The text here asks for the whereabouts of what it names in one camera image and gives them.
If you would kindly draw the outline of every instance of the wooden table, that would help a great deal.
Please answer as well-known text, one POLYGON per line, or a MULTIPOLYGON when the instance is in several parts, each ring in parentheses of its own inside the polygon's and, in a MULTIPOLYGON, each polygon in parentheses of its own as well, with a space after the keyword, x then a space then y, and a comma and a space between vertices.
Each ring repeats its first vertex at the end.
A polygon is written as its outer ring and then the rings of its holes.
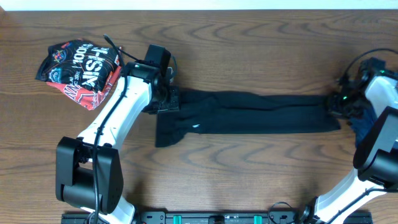
MULTIPOLYGON (((376 47, 397 48, 397 11, 7 12, 0 22, 0 217, 59 223, 74 211, 55 198, 55 147, 101 111, 87 111, 34 80, 49 45, 103 34, 143 58, 149 44, 177 58, 177 83, 261 95, 322 94, 347 64, 376 47)), ((397 57, 376 54, 397 68, 397 57)), ((302 207, 353 167, 354 134, 188 134, 155 148, 155 116, 141 114, 121 153, 123 195, 173 210, 302 207)), ((365 206, 375 223, 397 223, 398 197, 365 206)))

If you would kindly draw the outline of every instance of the black cloth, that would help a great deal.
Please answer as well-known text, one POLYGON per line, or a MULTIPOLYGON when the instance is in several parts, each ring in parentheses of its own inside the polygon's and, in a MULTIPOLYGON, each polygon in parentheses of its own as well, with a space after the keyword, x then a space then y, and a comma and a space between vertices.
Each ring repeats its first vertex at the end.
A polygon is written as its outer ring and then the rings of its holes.
POLYGON ((259 96, 252 93, 181 91, 181 110, 157 115, 156 147, 176 144, 186 133, 290 134, 340 129, 326 96, 259 96))

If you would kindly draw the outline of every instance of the white arm casing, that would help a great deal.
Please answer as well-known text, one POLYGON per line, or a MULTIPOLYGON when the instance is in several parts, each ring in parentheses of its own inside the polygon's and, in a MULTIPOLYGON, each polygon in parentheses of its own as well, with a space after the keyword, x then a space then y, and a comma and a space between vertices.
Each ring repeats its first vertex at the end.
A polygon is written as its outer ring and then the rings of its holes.
MULTIPOLYGON (((121 150, 124 139, 138 114, 144 109, 152 99, 150 83, 145 83, 141 78, 127 77, 126 96, 113 111, 111 117, 106 122, 103 135, 99 138, 99 146, 105 143, 112 145, 112 148, 121 150)), ((97 118, 82 131, 78 137, 83 137, 83 142, 94 144, 97 128, 101 125, 105 116, 109 113, 115 102, 119 99, 124 88, 124 78, 120 78, 118 86, 113 96, 105 105, 104 109, 97 118)))
MULTIPOLYGON (((93 209, 86 207, 81 207, 81 209, 90 213, 94 212, 93 209)), ((110 224, 130 224, 134 218, 134 212, 136 212, 134 206, 127 202, 124 197, 121 197, 118 206, 112 213, 107 215, 99 214, 99 216, 110 224)))
MULTIPOLYGON (((339 210, 345 208, 345 206, 358 198, 366 190, 383 188, 383 186, 377 185, 368 180, 360 181, 358 179, 358 170, 353 169, 336 187, 317 198, 314 214, 318 216, 320 220, 328 222, 339 212, 339 210)), ((333 221, 332 224, 342 224, 347 216, 355 212, 359 207, 375 197, 384 194, 385 192, 371 192, 347 211, 343 212, 335 221, 333 221)))
POLYGON ((365 90, 377 117, 387 106, 398 109, 398 81, 388 77, 374 77, 365 90))

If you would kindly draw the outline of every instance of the snack bag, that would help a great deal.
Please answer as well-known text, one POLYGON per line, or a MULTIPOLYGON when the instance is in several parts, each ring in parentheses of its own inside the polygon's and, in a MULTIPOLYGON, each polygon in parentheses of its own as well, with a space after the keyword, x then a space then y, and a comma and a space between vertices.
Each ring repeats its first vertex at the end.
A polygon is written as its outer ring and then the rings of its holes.
POLYGON ((79 85, 53 82, 47 82, 47 85, 59 89, 67 97, 84 106, 86 109, 93 110, 105 100, 106 96, 111 91, 112 86, 116 83, 116 80, 118 80, 120 70, 121 67, 119 66, 115 72, 111 72, 108 76, 108 80, 106 81, 104 90, 97 93, 95 91, 86 90, 79 85))
POLYGON ((66 85, 78 85, 98 93, 103 91, 108 76, 119 65, 111 47, 101 47, 88 40, 77 39, 49 47, 49 55, 41 64, 36 79, 66 85))

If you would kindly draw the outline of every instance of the wire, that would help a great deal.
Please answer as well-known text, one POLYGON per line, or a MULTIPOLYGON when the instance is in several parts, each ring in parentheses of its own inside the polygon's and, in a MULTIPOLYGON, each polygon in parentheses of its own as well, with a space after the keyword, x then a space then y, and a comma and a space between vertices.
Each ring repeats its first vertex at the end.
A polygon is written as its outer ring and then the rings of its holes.
POLYGON ((343 79, 348 80, 348 70, 350 70, 350 68, 354 65, 355 62, 357 62, 361 57, 373 53, 373 52, 378 52, 378 51, 388 51, 388 52, 392 52, 395 54, 398 54, 398 51, 394 50, 394 49, 388 49, 388 48, 379 48, 379 49, 373 49, 373 50, 368 50, 367 52, 357 56, 346 68, 346 70, 344 71, 343 74, 343 79))
MULTIPOLYGON (((276 205, 281 205, 281 204, 287 205, 287 206, 289 206, 289 207, 293 210, 293 208, 292 208, 287 202, 277 202, 277 203, 273 204, 273 205, 271 206, 271 208, 268 209, 268 219, 269 219, 273 224, 277 224, 277 223, 274 221, 274 217, 269 216, 269 214, 271 213, 271 210, 272 210, 276 205)), ((293 221, 290 222, 290 223, 288 223, 288 224, 293 224, 294 222, 295 222, 295 217, 293 218, 293 221)))
POLYGON ((131 58, 134 59, 134 60, 138 60, 138 58, 132 56, 131 54, 125 52, 124 50, 122 50, 122 49, 119 49, 119 50, 120 50, 120 52, 124 53, 124 54, 127 55, 128 57, 131 57, 131 58))
POLYGON ((93 218, 94 212, 91 212, 84 220, 83 224, 90 224, 91 218, 93 218))
MULTIPOLYGON (((105 40, 113 47, 113 49, 116 51, 118 57, 119 57, 119 61, 120 64, 122 66, 122 71, 124 71, 125 68, 125 64, 123 61, 123 58, 121 56, 121 54, 119 53, 119 50, 115 44, 112 42, 112 40, 108 37, 108 35, 104 35, 105 40)), ((97 133, 95 136, 95 140, 94 140, 94 146, 93 146, 93 152, 92 152, 92 159, 93 159, 93 176, 94 176, 94 194, 95 194, 95 211, 94 211, 94 224, 97 224, 98 222, 98 215, 100 213, 100 193, 99 193, 99 189, 98 189, 98 175, 97 175, 97 153, 98 153, 98 141, 100 140, 100 136, 103 134, 102 130, 106 124, 106 122, 108 121, 109 117, 112 115, 113 111, 116 109, 116 107, 118 107, 118 104, 122 101, 122 99, 124 98, 124 96, 126 95, 126 91, 127 91, 127 73, 124 72, 122 74, 122 76, 124 77, 124 88, 122 93, 120 94, 120 97, 118 98, 118 100, 115 102, 115 104, 113 105, 113 107, 110 109, 110 111, 108 112, 108 114, 105 116, 104 120, 102 121, 101 125, 98 127, 97 129, 97 133)))
POLYGON ((99 220, 100 220, 101 222, 103 222, 104 224, 109 224, 109 222, 107 222, 106 220, 104 220, 104 219, 101 218, 101 217, 99 217, 99 220))
POLYGON ((355 200, 353 200, 351 203, 349 203, 347 206, 345 206, 345 208, 343 208, 342 210, 338 211, 338 213, 331 220, 329 220, 326 224, 333 223, 333 221, 335 221, 336 218, 338 218, 342 213, 347 211, 349 208, 351 208, 353 205, 358 203, 362 198, 364 198, 365 196, 369 195, 371 192, 398 193, 398 190, 387 190, 387 189, 369 189, 369 190, 365 190, 365 192, 363 192, 363 194, 361 194, 359 197, 357 197, 355 200))

